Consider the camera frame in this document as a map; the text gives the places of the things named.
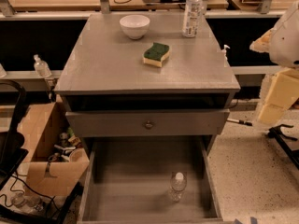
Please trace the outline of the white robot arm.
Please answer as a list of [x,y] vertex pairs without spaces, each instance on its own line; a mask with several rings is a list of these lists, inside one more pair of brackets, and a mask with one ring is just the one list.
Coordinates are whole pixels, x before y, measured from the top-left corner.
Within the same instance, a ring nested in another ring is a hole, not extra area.
[[274,27],[249,48],[267,52],[270,61],[281,67],[263,79],[254,117],[255,125],[275,126],[299,99],[299,1],[293,2]]

